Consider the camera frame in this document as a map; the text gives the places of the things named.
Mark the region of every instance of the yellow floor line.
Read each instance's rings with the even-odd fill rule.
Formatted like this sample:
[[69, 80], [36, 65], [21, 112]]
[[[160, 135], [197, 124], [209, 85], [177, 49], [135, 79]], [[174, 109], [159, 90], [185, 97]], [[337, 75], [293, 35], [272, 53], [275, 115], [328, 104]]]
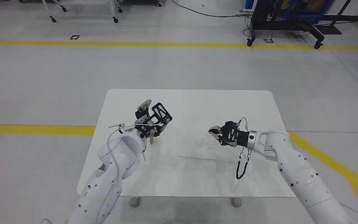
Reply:
[[[75, 135], [75, 136], [92, 136], [95, 127], [92, 126], [55, 126], [55, 125], [16, 125], [16, 124], [0, 124], [0, 134], [56, 134], [56, 135]], [[289, 132], [291, 141], [310, 153], [313, 157], [322, 161], [324, 164], [336, 170], [344, 176], [353, 192], [358, 198], [358, 175], [343, 164], [339, 163], [326, 153], [314, 147], [307, 141], [300, 138], [293, 132]]]
[[92, 136], [92, 126], [53, 126], [53, 125], [9, 125], [0, 124], [0, 134], [60, 134], [74, 136]]
[[293, 143], [304, 149], [306, 152], [310, 153], [313, 157], [317, 158], [333, 170], [336, 170], [342, 176], [344, 176], [348, 180], [349, 185], [351, 186], [353, 192], [358, 198], [358, 175], [354, 171], [350, 170], [345, 165], [339, 163], [318, 148], [312, 146], [310, 143], [306, 142], [295, 133], [289, 132], [289, 134]]
[[[0, 40], [0, 45], [40, 46], [133, 46], [133, 47], [187, 47], [187, 48], [249, 48], [246, 43], [176, 43], [176, 42], [133, 42], [133, 41], [35, 41]], [[256, 49], [315, 50], [312, 45], [253, 44]], [[320, 50], [358, 50], [358, 46], [322, 46]]]

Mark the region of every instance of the caster wheel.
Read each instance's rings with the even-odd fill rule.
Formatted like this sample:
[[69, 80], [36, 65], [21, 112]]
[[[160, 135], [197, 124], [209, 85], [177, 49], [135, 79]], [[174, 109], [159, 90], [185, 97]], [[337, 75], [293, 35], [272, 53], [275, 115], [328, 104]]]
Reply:
[[319, 49], [321, 47], [321, 44], [320, 43], [316, 43], [315, 45], [314, 45], [314, 48], [315, 49]]
[[159, 1], [159, 2], [157, 2], [157, 4], [156, 4], [157, 7], [162, 7], [163, 5], [164, 5], [164, 3], [163, 3], [162, 1]]

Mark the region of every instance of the table surface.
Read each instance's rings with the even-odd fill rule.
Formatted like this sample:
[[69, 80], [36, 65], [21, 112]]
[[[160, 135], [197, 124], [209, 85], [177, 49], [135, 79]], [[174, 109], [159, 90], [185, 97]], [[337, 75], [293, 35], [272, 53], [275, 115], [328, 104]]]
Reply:
[[109, 90], [77, 186], [79, 194], [101, 166], [97, 152], [113, 131], [108, 127], [132, 125], [136, 108], [147, 99], [152, 99], [152, 106], [161, 102], [173, 120], [153, 145], [148, 140], [147, 161], [140, 155], [141, 164], [123, 180], [121, 195], [295, 197], [277, 163], [256, 153], [252, 153], [245, 176], [237, 180], [241, 148], [221, 146], [208, 134], [210, 127], [238, 122], [243, 116], [249, 130], [285, 130], [271, 92], [238, 90]]

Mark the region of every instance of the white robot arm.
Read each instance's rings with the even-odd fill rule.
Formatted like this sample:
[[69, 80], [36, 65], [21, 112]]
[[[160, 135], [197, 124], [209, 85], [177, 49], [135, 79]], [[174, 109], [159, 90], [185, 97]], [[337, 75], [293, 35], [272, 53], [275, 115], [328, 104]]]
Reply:
[[[244, 146], [277, 161], [278, 171], [316, 224], [357, 224], [343, 210], [307, 159], [292, 148], [286, 132], [244, 132], [239, 130], [239, 123], [226, 122], [225, 126], [212, 127], [209, 133], [223, 146]], [[264, 135], [266, 142], [262, 152], [259, 144]]]
[[101, 147], [97, 155], [103, 164], [92, 173], [82, 190], [69, 224], [101, 224], [108, 217], [121, 194], [122, 180], [132, 175], [140, 164], [139, 154], [144, 151], [147, 138], [159, 136], [172, 120], [160, 103], [152, 107], [154, 114], [149, 116], [150, 103], [147, 100], [138, 107], [135, 125], [127, 128], [117, 125], [116, 131], [121, 135], [112, 140], [109, 136], [107, 144]]

